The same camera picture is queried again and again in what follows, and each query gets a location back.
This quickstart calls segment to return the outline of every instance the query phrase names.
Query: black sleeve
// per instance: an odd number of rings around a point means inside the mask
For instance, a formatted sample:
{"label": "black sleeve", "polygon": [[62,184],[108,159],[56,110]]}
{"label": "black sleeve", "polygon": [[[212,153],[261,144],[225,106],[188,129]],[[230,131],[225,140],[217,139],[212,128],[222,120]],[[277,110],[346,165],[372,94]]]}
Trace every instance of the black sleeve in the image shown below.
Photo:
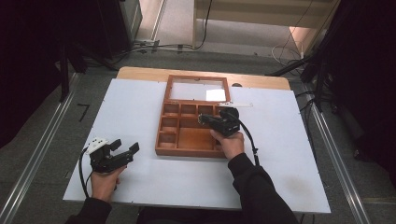
{"label": "black sleeve", "polygon": [[240,195],[242,211],[249,223],[298,223],[288,205],[276,193],[271,177],[254,166],[245,153],[228,163],[233,187]]}
{"label": "black sleeve", "polygon": [[65,224],[99,224],[106,223],[111,205],[99,199],[87,198],[78,215],[71,216]]}

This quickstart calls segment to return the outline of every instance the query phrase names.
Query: white tabletop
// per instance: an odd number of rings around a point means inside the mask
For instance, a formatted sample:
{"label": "white tabletop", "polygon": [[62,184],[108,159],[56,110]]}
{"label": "white tabletop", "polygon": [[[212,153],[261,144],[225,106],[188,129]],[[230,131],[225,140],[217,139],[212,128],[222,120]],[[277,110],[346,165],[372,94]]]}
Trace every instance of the white tabletop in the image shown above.
{"label": "white tabletop", "polygon": [[[225,159],[157,156],[154,150],[166,83],[113,79],[84,147],[94,137],[122,146],[138,142],[140,150],[121,174],[113,202],[213,209],[239,209],[239,195]],[[330,213],[318,167],[292,91],[230,88],[231,98],[253,107],[238,108],[259,149],[260,163],[272,177],[276,191],[294,212]],[[246,153],[252,160],[246,137]],[[83,158],[87,178],[92,168]],[[64,200],[85,199],[78,166]]]}

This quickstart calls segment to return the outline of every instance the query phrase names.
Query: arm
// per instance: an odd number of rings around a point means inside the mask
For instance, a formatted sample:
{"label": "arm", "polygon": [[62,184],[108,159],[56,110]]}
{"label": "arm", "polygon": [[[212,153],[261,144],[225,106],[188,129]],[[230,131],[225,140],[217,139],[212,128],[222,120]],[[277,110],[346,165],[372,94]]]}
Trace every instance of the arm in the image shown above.
{"label": "arm", "polygon": [[107,175],[93,172],[91,175],[91,198],[85,200],[78,215],[70,216],[66,224],[106,223],[111,211],[111,195],[116,185],[120,183],[119,175],[125,168],[126,166],[123,166]]}
{"label": "arm", "polygon": [[225,156],[230,160],[233,186],[240,195],[242,211],[249,223],[298,223],[295,215],[276,193],[271,177],[254,166],[244,152],[244,137],[241,133],[224,138],[211,131],[220,141]]}

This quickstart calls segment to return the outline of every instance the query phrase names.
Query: wooden tray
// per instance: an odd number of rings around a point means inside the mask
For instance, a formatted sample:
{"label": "wooden tray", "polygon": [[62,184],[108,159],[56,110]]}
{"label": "wooden tray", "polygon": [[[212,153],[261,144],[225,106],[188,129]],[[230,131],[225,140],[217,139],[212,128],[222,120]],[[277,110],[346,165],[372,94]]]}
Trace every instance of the wooden tray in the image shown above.
{"label": "wooden tray", "polygon": [[[176,81],[180,80],[183,83],[196,83],[197,81],[221,83],[225,101],[172,99],[172,88]],[[157,155],[224,158],[221,145],[209,132],[210,127],[207,124],[198,123],[198,116],[200,114],[219,116],[219,111],[223,108],[219,106],[219,103],[229,101],[230,92],[225,77],[169,76],[158,125],[155,145]]]}

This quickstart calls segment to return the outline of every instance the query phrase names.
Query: hand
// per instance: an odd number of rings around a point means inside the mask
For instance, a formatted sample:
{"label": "hand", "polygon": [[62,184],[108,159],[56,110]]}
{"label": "hand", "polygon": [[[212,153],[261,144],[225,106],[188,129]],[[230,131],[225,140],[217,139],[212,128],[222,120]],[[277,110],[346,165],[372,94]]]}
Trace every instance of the hand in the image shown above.
{"label": "hand", "polygon": [[214,130],[210,130],[210,133],[221,143],[222,150],[228,160],[231,160],[235,156],[245,152],[244,135],[240,132],[234,133],[229,137],[224,137],[221,133]]}
{"label": "hand", "polygon": [[92,197],[110,203],[114,188],[120,183],[119,175],[125,168],[126,166],[122,166],[110,174],[93,172],[91,175]]}

